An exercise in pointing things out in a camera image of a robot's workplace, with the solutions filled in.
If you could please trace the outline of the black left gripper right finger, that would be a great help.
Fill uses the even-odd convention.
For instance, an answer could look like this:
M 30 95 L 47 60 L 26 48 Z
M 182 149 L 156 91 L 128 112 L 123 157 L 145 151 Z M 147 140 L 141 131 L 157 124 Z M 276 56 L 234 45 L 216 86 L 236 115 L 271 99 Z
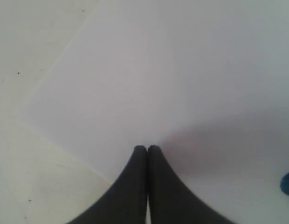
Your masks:
M 147 151 L 148 197 L 152 224 L 232 224 L 179 179 L 159 146 Z

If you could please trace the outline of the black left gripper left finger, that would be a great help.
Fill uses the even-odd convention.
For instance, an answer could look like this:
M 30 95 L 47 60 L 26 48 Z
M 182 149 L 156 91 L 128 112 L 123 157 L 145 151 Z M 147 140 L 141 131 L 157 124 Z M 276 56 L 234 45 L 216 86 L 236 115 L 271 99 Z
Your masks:
M 145 224 L 147 150 L 136 146 L 111 187 L 71 224 Z

